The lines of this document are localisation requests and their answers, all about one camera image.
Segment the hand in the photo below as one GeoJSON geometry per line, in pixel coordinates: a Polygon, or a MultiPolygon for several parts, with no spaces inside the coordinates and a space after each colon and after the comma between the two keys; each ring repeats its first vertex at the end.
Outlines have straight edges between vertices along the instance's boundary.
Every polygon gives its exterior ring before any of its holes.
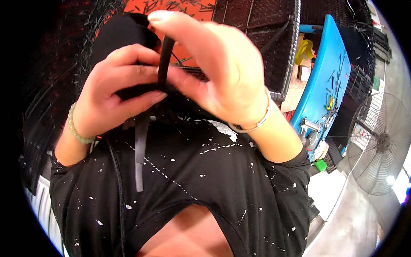
{"type": "Polygon", "coordinates": [[[202,23],[181,12],[155,11],[151,25],[182,44],[210,79],[203,83],[176,67],[167,79],[202,108],[226,122],[252,128],[268,105],[260,52],[237,28],[202,23]]]}
{"type": "Polygon", "coordinates": [[[160,55],[139,44],[129,45],[110,53],[96,64],[84,84],[73,113],[77,133],[86,138],[103,134],[146,111],[167,94],[150,91],[122,101],[116,91],[137,84],[157,82],[160,55]],[[134,65],[141,61],[151,66],[134,65]]]}

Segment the industrial fan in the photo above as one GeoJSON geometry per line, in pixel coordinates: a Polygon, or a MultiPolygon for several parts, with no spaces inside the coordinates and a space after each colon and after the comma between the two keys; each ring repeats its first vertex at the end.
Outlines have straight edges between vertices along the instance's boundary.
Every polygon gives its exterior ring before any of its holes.
{"type": "Polygon", "coordinates": [[[405,106],[389,93],[370,95],[357,108],[346,156],[354,179],[368,194],[391,191],[411,144],[410,125],[405,106]]]}

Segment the sleeve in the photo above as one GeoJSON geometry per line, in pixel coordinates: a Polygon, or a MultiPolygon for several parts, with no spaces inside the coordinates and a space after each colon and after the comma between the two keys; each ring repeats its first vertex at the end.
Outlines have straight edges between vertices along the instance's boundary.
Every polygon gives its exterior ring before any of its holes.
{"type": "Polygon", "coordinates": [[[274,163],[258,155],[271,178],[289,256],[301,256],[307,244],[309,229],[308,183],[310,161],[305,149],[292,160],[274,163]]]}
{"type": "Polygon", "coordinates": [[[52,155],[51,206],[71,257],[116,256],[120,251],[117,180],[108,156],[98,148],[70,167],[52,155]]]}

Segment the yellow plastic bag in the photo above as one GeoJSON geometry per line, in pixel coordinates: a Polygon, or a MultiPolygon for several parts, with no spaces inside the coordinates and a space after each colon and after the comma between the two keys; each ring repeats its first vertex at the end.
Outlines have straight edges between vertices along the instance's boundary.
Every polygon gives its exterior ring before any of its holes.
{"type": "Polygon", "coordinates": [[[300,65],[303,60],[308,60],[314,57],[312,55],[312,41],[305,39],[301,42],[300,48],[296,54],[296,65],[300,65]]]}

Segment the silver bangle bracelet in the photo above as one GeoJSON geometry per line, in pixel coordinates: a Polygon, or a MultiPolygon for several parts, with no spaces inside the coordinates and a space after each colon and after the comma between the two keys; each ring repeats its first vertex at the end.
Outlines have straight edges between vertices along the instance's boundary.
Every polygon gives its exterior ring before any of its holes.
{"type": "Polygon", "coordinates": [[[267,106],[266,114],[264,115],[262,120],[259,123],[257,123],[257,125],[254,128],[249,129],[249,130],[243,130],[243,129],[241,129],[241,127],[239,125],[234,125],[232,123],[229,123],[229,126],[232,130],[234,130],[237,133],[249,133],[249,132],[254,131],[254,130],[258,129],[259,127],[261,127],[264,124],[264,122],[266,122],[266,120],[268,120],[268,117],[270,116],[270,113],[271,113],[271,110],[272,110],[272,105],[271,105],[272,101],[271,101],[270,91],[268,90],[267,87],[265,87],[265,88],[266,88],[266,94],[267,94],[267,98],[268,98],[268,106],[267,106]]]}
{"type": "Polygon", "coordinates": [[[92,137],[92,138],[82,137],[77,133],[76,129],[74,128],[73,111],[74,111],[74,108],[76,107],[76,103],[77,102],[72,104],[72,106],[70,108],[70,111],[69,111],[68,122],[69,122],[70,131],[72,132],[72,134],[76,138],[76,140],[79,141],[80,143],[82,143],[82,144],[91,144],[92,142],[94,142],[96,140],[96,137],[92,137]]]}

